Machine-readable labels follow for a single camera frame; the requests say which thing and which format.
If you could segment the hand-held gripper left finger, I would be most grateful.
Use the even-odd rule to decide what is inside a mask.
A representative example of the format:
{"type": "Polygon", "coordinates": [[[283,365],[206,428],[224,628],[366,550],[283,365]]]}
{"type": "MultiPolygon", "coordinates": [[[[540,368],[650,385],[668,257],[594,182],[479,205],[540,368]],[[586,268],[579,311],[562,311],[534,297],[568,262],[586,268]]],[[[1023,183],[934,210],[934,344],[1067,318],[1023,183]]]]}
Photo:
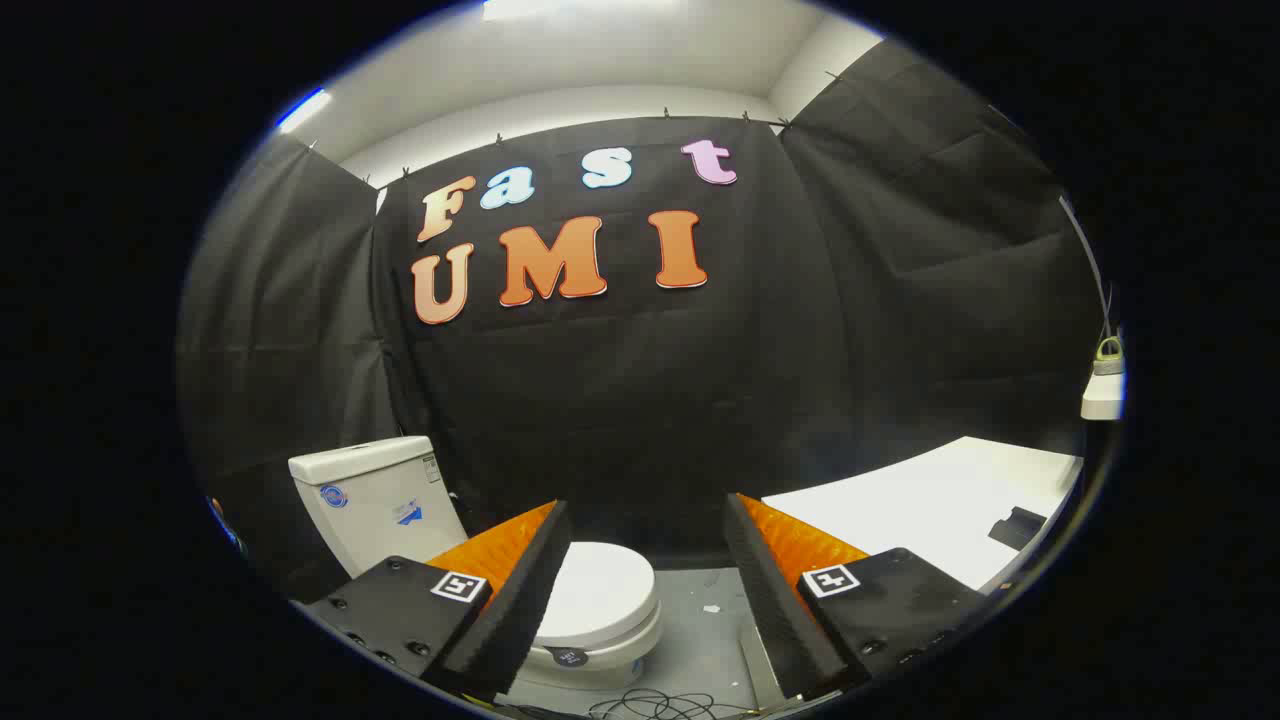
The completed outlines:
{"type": "Polygon", "coordinates": [[[300,609],[393,671],[490,701],[535,644],[571,530],[552,500],[428,561],[388,556],[300,609]]]}

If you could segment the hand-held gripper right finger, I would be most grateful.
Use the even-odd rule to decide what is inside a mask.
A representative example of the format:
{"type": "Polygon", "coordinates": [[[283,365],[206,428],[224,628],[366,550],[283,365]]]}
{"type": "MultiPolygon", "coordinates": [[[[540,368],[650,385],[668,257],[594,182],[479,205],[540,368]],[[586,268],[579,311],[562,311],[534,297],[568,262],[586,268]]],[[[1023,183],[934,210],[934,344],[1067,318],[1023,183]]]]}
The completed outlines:
{"type": "Polygon", "coordinates": [[[786,697],[850,691],[915,664],[987,602],[910,550],[868,553],[745,495],[726,497],[723,529],[786,697]]]}

